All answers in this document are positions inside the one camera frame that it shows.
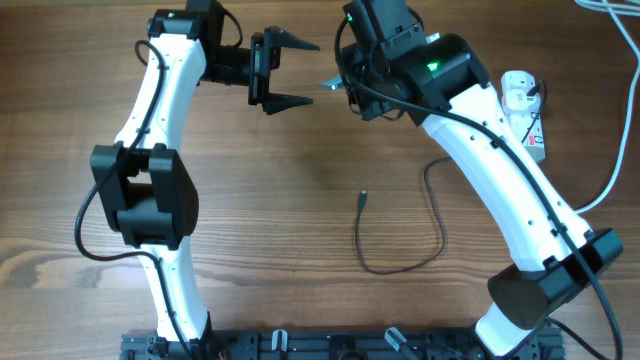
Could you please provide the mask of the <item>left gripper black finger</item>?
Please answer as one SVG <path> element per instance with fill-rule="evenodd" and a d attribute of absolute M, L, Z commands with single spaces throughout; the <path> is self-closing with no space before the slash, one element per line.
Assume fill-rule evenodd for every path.
<path fill-rule="evenodd" d="M 313 100 L 308 97 L 270 93 L 262 101 L 263 111 L 267 115 L 273 115 L 287 109 L 311 105 Z"/>
<path fill-rule="evenodd" d="M 271 48 L 290 48 L 299 50 L 319 51 L 318 45 L 299 39 L 290 32 L 278 27 L 270 26 L 265 29 L 265 37 L 269 38 Z"/>

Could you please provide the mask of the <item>teal Galaxy S25 smartphone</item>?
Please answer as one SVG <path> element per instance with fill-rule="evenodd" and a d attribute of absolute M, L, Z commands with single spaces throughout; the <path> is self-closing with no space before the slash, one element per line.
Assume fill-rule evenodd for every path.
<path fill-rule="evenodd" d="M 326 80 L 322 83 L 322 86 L 329 91 L 338 91 L 344 87 L 342 77 L 340 75 Z"/>

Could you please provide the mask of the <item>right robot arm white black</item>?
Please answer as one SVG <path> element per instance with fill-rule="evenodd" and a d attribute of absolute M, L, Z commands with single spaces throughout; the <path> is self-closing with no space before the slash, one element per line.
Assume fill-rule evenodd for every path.
<path fill-rule="evenodd" d="M 610 229 L 593 230 L 566 205 L 510 128 L 489 75 L 456 34 L 429 40 L 403 1 L 351 1 L 334 49 L 348 97 L 364 119 L 406 112 L 452 158 L 490 211 L 512 264 L 488 282 L 475 335 L 494 359 L 514 355 L 586 288 L 618 323 L 600 275 L 621 255 Z"/>

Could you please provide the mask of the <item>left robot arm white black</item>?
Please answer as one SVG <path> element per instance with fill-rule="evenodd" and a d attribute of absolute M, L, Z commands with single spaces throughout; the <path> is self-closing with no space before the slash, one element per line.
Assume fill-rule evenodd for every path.
<path fill-rule="evenodd" d="M 83 245 L 82 221 L 93 198 L 101 200 L 107 223 L 139 259 L 157 311 L 157 328 L 127 336 L 124 359 L 219 359 L 210 314 L 200 296 L 191 256 L 191 235 L 199 215 L 197 189 L 180 157 L 190 104 L 202 82 L 244 86 L 248 102 L 272 115 L 311 99 L 276 94 L 270 75 L 284 48 L 316 50 L 278 26 L 252 35 L 249 47 L 222 42 L 231 13 L 217 1 L 189 1 L 184 9 L 159 9 L 138 41 L 149 55 L 134 108 L 113 144 L 94 147 L 90 167 L 95 185 L 76 218 L 80 253 L 98 262 Z"/>

